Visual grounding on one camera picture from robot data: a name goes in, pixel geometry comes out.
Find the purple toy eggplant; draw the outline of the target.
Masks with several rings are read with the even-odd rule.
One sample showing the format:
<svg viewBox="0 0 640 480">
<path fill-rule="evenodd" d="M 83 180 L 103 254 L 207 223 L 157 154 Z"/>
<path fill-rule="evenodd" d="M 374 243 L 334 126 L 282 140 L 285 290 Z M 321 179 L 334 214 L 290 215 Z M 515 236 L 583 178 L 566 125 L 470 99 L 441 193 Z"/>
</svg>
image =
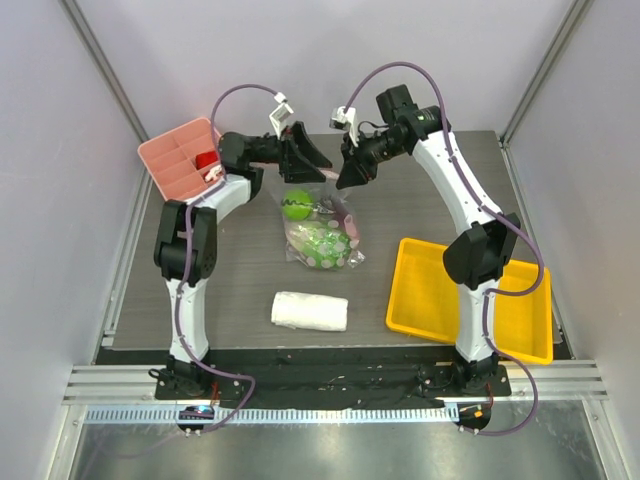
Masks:
<svg viewBox="0 0 640 480">
<path fill-rule="evenodd" d="M 322 196 L 313 203 L 313 212 L 317 215 L 339 217 L 344 215 L 344 205 L 339 198 Z"/>
</svg>

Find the green toy ball black zigzag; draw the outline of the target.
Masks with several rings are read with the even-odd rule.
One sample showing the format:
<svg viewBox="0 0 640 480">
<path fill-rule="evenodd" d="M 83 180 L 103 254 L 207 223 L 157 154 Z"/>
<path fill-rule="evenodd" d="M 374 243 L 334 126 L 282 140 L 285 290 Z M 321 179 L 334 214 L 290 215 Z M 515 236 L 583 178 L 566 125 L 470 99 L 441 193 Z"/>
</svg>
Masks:
<svg viewBox="0 0 640 480">
<path fill-rule="evenodd" d="M 302 221 L 312 214 L 313 204 L 313 198 L 307 190 L 293 189 L 285 193 L 281 208 L 288 220 Z"/>
</svg>

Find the clear zip top bag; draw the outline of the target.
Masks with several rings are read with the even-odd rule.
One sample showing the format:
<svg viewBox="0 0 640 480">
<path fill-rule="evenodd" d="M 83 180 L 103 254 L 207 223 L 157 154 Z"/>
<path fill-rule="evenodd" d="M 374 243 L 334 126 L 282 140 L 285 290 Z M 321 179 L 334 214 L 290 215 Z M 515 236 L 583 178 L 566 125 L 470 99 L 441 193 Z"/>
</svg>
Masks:
<svg viewBox="0 0 640 480">
<path fill-rule="evenodd" d="M 336 186 L 338 174 L 322 173 L 323 183 L 285 184 L 276 195 L 286 259 L 321 271 L 355 268 L 365 261 L 355 212 Z"/>
</svg>

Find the green polka dot toy food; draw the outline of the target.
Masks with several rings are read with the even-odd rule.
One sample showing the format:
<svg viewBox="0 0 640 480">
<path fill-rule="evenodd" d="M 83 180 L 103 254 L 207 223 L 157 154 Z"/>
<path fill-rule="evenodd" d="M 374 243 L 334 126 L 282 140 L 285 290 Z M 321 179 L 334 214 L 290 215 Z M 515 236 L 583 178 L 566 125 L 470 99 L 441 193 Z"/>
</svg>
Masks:
<svg viewBox="0 0 640 480">
<path fill-rule="evenodd" d="M 287 226 L 288 244 L 311 268 L 342 268 L 352 253 L 351 240 L 338 227 L 318 221 L 293 222 Z"/>
</svg>

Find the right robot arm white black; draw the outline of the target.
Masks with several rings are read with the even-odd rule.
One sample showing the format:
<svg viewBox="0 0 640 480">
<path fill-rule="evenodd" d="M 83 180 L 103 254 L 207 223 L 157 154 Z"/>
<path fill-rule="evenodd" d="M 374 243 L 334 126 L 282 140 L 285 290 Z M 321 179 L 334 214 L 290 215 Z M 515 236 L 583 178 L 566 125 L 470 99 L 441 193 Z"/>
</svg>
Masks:
<svg viewBox="0 0 640 480">
<path fill-rule="evenodd" d="M 359 131 L 352 107 L 336 108 L 330 125 L 344 131 L 340 189 L 366 185 L 379 164 L 408 154 L 430 177 L 449 211 L 456 239 L 443 253 L 443 265 L 457 285 L 459 331 L 451 380 L 457 391 L 472 395 L 498 372 L 499 355 L 494 340 L 495 297 L 516 243 L 505 215 L 488 198 L 459 153 L 449 121 L 440 106 L 419 108 L 407 86 L 379 94 L 376 102 L 384 122 L 382 131 Z"/>
</svg>

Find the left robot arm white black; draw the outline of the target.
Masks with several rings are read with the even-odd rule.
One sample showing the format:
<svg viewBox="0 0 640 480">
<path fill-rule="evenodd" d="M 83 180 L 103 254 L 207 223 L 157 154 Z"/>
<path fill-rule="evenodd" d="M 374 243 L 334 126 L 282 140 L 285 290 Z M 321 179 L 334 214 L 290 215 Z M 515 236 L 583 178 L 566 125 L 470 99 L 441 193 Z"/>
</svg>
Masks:
<svg viewBox="0 0 640 480">
<path fill-rule="evenodd" d="M 159 171 L 165 198 L 154 247 L 171 303 L 172 340 L 166 365 L 152 369 L 160 400 L 200 399 L 217 377 L 209 364 L 205 326 L 208 280 L 218 258 L 218 225 L 259 193 L 263 165 L 273 164 L 288 184 L 322 183 L 332 166 L 311 142 L 301 121 L 277 134 L 217 134 L 196 119 L 160 136 L 184 157 L 181 166 Z"/>
</svg>

